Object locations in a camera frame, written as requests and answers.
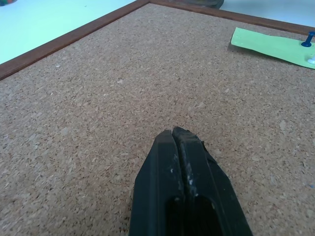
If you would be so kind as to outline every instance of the black plastic jaw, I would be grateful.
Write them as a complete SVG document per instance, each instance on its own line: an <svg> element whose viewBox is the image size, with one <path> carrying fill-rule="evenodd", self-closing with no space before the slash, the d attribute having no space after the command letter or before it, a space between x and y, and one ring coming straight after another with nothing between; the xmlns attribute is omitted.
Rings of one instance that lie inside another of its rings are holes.
<svg viewBox="0 0 315 236"><path fill-rule="evenodd" d="M252 236L231 182L199 138L160 133L134 185L129 236Z"/></svg>

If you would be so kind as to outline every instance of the clear push pin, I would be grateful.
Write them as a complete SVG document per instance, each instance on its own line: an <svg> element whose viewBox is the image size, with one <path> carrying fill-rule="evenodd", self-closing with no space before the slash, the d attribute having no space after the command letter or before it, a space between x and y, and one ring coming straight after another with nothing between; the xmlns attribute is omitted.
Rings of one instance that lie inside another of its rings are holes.
<svg viewBox="0 0 315 236"><path fill-rule="evenodd" d="M315 65L315 56L307 60L308 63Z"/></svg>

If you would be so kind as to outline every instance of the object in background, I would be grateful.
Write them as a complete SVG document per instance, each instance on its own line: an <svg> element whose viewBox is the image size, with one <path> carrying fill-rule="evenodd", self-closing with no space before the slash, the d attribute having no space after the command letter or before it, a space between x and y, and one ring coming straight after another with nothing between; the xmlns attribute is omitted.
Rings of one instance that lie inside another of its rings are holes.
<svg viewBox="0 0 315 236"><path fill-rule="evenodd" d="M263 53L288 62L315 69L315 65L308 63L314 56L315 45L302 47L302 41L270 36L247 29L236 28L231 44Z"/></svg>
<svg viewBox="0 0 315 236"><path fill-rule="evenodd" d="M252 236L230 180L188 130L160 133L135 180L129 236Z"/></svg>
<svg viewBox="0 0 315 236"><path fill-rule="evenodd" d="M16 1L17 0L0 0L0 6L5 6L5 5L8 5L10 3L14 3Z"/></svg>
<svg viewBox="0 0 315 236"><path fill-rule="evenodd" d="M183 2L219 9L224 0L184 0Z"/></svg>
<svg viewBox="0 0 315 236"><path fill-rule="evenodd" d="M301 43L301 45L303 47L307 47L309 48L312 44L311 44L311 40L313 38L313 36L315 35L315 31L311 31L309 32L309 36L307 37L307 39L305 40L305 42Z"/></svg>

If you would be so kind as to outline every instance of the brown wooden frame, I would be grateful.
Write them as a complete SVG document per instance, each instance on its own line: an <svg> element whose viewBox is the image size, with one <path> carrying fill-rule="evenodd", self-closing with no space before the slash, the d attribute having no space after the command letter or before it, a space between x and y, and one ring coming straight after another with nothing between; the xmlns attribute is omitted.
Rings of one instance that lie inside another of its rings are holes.
<svg viewBox="0 0 315 236"><path fill-rule="evenodd" d="M45 43L29 52L26 52L12 60L0 64L0 80L13 75L25 67L47 57L48 55L78 41L90 33L112 23L113 21L143 7L148 3L173 7L181 10L201 13L205 15L226 18L248 24L269 27L277 30L284 30L293 33L307 35L310 31L315 31L309 26L302 26L282 21L275 21L261 17L249 16L240 13L224 11L214 8L195 6L186 3L173 2L168 0L136 0L122 8L119 8L105 16L102 16L86 25L83 25L69 33L66 33L48 43Z"/></svg>

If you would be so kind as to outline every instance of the blue push pin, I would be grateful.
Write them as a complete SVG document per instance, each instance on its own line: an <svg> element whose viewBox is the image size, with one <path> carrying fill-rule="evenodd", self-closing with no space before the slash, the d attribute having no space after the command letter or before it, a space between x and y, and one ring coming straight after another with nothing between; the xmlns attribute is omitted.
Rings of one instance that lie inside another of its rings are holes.
<svg viewBox="0 0 315 236"><path fill-rule="evenodd" d="M307 47L309 48L312 44L311 44L311 40L313 38L313 36L315 35L315 31L311 31L309 32L309 36L307 37L307 39L305 40L305 42L301 43L301 45L303 47Z"/></svg>

